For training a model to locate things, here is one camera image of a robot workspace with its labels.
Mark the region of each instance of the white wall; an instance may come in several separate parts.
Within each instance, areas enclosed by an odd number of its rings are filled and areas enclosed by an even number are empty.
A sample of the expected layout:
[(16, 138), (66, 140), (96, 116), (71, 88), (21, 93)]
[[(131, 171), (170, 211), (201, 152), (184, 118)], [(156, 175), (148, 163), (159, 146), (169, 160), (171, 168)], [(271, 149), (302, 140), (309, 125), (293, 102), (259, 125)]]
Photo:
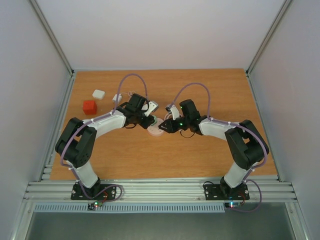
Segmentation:
[(0, 239), (38, 180), (68, 72), (27, 0), (0, 7)]
[(320, 1), (293, 1), (252, 73), (275, 160), (320, 236)]
[(283, 0), (38, 0), (76, 70), (247, 68)]

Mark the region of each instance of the red cube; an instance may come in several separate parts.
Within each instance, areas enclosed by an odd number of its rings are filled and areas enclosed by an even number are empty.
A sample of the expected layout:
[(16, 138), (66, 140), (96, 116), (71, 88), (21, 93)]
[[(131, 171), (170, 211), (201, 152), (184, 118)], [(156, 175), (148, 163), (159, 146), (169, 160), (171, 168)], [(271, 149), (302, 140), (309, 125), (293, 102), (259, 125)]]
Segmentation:
[(94, 100), (88, 100), (83, 102), (83, 107), (82, 107), (85, 115), (94, 115), (97, 114), (97, 104)]

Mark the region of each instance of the black mounting base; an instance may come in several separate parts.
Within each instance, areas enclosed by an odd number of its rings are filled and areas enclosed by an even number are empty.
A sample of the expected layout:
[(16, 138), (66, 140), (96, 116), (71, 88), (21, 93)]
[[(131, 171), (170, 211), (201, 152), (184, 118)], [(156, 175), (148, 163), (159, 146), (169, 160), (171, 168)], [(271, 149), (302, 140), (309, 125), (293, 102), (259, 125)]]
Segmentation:
[(228, 197), (226, 197), (222, 193), (220, 189), (220, 184), (204, 184), (203, 188), (204, 188), (205, 200), (207, 201), (217, 201), (217, 200), (235, 201), (235, 200), (243, 200), (244, 198), (245, 200), (250, 199), (248, 187), (245, 184), (241, 184), (237, 189), (237, 191)]
[[(100, 192), (101, 190), (103, 190), (104, 188), (110, 186), (112, 184), (100, 184), (100, 190), (98, 192)], [(105, 192), (107, 193), (107, 198), (106, 200), (114, 200), (116, 198), (116, 193), (117, 193), (117, 188), (114, 187), (110, 187), (107, 190), (105, 190)], [(95, 198), (87, 198), (80, 185), (76, 182), (73, 185), (72, 188), (72, 192), (71, 192), (71, 200), (85, 200), (85, 201), (90, 201), (90, 200), (97, 200), (97, 201), (102, 201), (105, 199), (105, 194), (101, 193), (100, 195), (96, 196)]]

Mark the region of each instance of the brown table surface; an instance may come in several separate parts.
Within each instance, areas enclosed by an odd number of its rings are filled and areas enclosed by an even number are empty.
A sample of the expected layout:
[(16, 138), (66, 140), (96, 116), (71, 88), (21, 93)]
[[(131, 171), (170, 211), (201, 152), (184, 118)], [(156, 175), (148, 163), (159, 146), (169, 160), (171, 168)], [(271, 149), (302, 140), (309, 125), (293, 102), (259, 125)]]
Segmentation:
[[(128, 73), (141, 75), (148, 88), (151, 101), (159, 104), (155, 115), (164, 118), (165, 106), (171, 103), (178, 91), (188, 83), (205, 84), (211, 93), (210, 115), (219, 120), (241, 122), (251, 120), (264, 139), (265, 133), (243, 69), (181, 69), (181, 70), (135, 70), (135, 71), (81, 71), (76, 75), (64, 126), (73, 117), (89, 119), (109, 112), (114, 104), (119, 82)], [(95, 89), (105, 91), (103, 100), (97, 100), (97, 115), (87, 116), (82, 110), (84, 100), (93, 100)], [(121, 92), (136, 91), (144, 96), (141, 80), (130, 76)], [(129, 97), (123, 94), (122, 103)], [(176, 105), (192, 99), (201, 115), (207, 113), (208, 96), (199, 85), (187, 87)], [(101, 179), (137, 178), (187, 178), (220, 177), (226, 174), (233, 159), (226, 141), (194, 135), (183, 138), (179, 132), (164, 133), (160, 137), (149, 135), (137, 125), (134, 129), (116, 129), (95, 141), (91, 164)], [(255, 175), (277, 174), (271, 156)], [(72, 173), (60, 165), (56, 155), (51, 180), (73, 180)]]

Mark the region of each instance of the metal grille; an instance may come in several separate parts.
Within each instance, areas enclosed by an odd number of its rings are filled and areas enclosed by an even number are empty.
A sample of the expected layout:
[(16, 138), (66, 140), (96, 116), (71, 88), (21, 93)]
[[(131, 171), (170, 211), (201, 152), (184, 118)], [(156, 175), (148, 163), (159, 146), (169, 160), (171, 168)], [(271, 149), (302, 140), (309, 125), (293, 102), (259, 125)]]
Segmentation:
[(37, 203), (35, 212), (46, 213), (224, 213), (223, 203), (107, 203), (89, 210), (87, 203)]

